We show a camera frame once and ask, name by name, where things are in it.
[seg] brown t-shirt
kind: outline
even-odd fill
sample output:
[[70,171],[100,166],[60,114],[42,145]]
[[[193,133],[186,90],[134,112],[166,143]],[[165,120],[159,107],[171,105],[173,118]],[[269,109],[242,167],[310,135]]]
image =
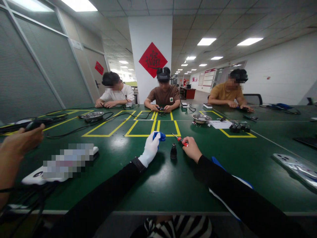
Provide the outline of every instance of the brown t-shirt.
[[214,86],[210,92],[210,95],[214,96],[218,100],[230,100],[234,101],[237,98],[244,98],[241,88],[237,90],[226,90],[226,83],[221,83]]
[[156,104],[160,106],[173,105],[176,100],[180,100],[178,88],[172,85],[167,88],[156,87],[152,89],[148,99],[151,102],[156,100]]

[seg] hand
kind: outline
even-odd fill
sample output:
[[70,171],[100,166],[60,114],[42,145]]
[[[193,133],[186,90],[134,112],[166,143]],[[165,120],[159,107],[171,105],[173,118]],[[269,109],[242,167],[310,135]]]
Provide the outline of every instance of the hand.
[[254,112],[254,109],[252,107],[249,107],[248,105],[241,105],[240,108],[247,108],[248,112]]
[[149,164],[154,159],[159,146],[159,139],[161,138],[161,134],[157,133],[156,137],[153,139],[153,135],[156,131],[152,132],[150,136],[146,139],[144,152],[139,157],[139,161],[144,165],[144,167],[148,167]]
[[105,103],[103,104],[103,106],[106,107],[106,108],[112,108],[112,107],[117,106],[117,105],[118,105],[118,104],[117,104],[116,101],[109,101],[109,102],[105,102]]
[[97,99],[96,104],[95,104],[95,107],[96,107],[96,108],[98,108],[98,107],[103,107],[103,102],[102,102],[100,99]]
[[193,159],[196,162],[196,164],[198,164],[198,161],[199,161],[200,157],[202,156],[202,153],[200,152],[193,137],[185,137],[183,139],[183,144],[186,141],[188,142],[188,147],[183,146],[183,150],[188,155],[188,157]]
[[231,108],[237,108],[238,104],[236,104],[234,101],[228,101],[227,104],[229,105],[229,107]]
[[0,151],[18,156],[22,159],[27,152],[31,151],[42,142],[44,129],[44,124],[41,124],[40,127],[28,132],[25,132],[24,128],[20,128],[17,133],[5,138],[1,144]]
[[155,105],[151,104],[150,109],[151,109],[151,111],[159,111],[159,110],[158,110],[158,107],[159,107],[159,106],[156,105],[156,104],[155,104]]
[[173,107],[170,106],[170,105],[166,105],[166,106],[164,107],[164,109],[165,109],[165,112],[170,113],[170,112],[173,110]]

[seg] paper sheet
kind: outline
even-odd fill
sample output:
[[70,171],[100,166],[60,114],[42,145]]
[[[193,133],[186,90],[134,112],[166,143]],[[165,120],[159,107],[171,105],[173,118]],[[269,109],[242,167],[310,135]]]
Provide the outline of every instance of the paper sheet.
[[232,125],[232,122],[230,121],[209,121],[209,124],[211,124],[216,129],[229,129],[229,127]]

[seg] black sleeve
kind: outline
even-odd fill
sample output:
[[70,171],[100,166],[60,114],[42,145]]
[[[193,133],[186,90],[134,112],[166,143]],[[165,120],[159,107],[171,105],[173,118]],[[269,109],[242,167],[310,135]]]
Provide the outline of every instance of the black sleeve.
[[93,237],[139,177],[137,167],[129,163],[80,200],[45,237]]
[[281,210],[224,169],[201,156],[195,176],[259,237],[309,237]]

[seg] metal bowl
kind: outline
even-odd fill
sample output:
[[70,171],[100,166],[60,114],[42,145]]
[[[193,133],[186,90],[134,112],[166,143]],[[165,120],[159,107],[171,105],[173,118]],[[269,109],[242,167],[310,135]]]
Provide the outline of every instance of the metal bowl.
[[211,121],[211,117],[203,115],[203,114],[195,114],[192,115],[194,122],[200,123],[200,124],[205,124],[208,121]]
[[99,121],[103,118],[104,112],[91,112],[84,116],[81,116],[82,119],[85,119],[88,122]]

